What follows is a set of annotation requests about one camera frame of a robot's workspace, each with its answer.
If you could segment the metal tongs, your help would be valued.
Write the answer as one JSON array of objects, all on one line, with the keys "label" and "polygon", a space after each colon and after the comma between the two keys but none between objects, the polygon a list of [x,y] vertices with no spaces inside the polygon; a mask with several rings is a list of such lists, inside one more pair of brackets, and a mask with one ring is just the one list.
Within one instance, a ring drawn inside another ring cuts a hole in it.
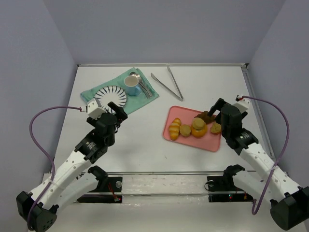
[{"label": "metal tongs", "polygon": [[177,84],[177,82],[176,82],[176,79],[175,79],[175,77],[174,77],[174,75],[173,75],[173,72],[172,72],[172,70],[171,70],[169,64],[167,64],[167,71],[169,72],[169,74],[170,74],[170,76],[171,76],[171,78],[172,78],[172,80],[173,80],[173,83],[174,83],[174,85],[175,85],[175,87],[176,87],[176,89],[177,89],[178,94],[176,94],[175,92],[173,92],[168,86],[166,86],[164,83],[162,83],[152,72],[150,73],[150,76],[151,76],[157,83],[159,83],[165,90],[167,90],[171,95],[173,95],[176,99],[178,99],[179,101],[182,102],[182,101],[184,100],[184,97],[183,97],[183,95],[182,95],[182,93],[181,93],[181,91],[180,91],[180,88],[179,88],[179,86],[178,86],[178,84]]}]

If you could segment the small round yellow bread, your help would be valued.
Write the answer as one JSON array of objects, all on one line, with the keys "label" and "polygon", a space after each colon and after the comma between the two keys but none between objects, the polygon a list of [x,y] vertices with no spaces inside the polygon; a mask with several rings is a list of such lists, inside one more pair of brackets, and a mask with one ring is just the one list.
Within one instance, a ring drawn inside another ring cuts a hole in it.
[{"label": "small round yellow bread", "polygon": [[180,125],[179,131],[183,137],[189,137],[191,135],[191,126],[187,124],[182,124]]}]

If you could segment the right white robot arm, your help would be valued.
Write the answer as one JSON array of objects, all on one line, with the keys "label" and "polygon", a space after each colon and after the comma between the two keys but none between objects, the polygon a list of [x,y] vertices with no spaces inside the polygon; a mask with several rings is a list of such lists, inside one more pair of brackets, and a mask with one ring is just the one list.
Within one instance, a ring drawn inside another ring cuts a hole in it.
[{"label": "right white robot arm", "polygon": [[215,121],[221,125],[221,135],[227,145],[246,161],[261,177],[258,181],[242,166],[225,169],[225,176],[233,184],[253,197],[252,214],[256,215],[262,202],[270,206],[273,221],[287,231],[309,218],[309,188],[301,187],[273,161],[258,139],[242,125],[248,114],[252,97],[238,95],[231,105],[219,98],[208,112],[219,111]]}]

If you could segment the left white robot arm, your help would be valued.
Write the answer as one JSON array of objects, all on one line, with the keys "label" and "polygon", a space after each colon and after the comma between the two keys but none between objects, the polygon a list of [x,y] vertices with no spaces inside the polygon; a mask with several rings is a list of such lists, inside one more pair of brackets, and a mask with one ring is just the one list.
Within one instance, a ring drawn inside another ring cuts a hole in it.
[{"label": "left white robot arm", "polygon": [[114,145],[115,134],[127,119],[123,107],[112,101],[108,106],[113,113],[107,112],[95,99],[78,108],[87,113],[86,121],[93,129],[58,168],[33,135],[36,117],[31,120],[30,136],[49,159],[52,169],[46,180],[29,192],[20,192],[16,198],[18,213],[27,222],[29,231],[47,231],[55,223],[59,210],[93,190],[98,184],[107,182],[108,174],[94,164],[107,152],[108,147]]}]

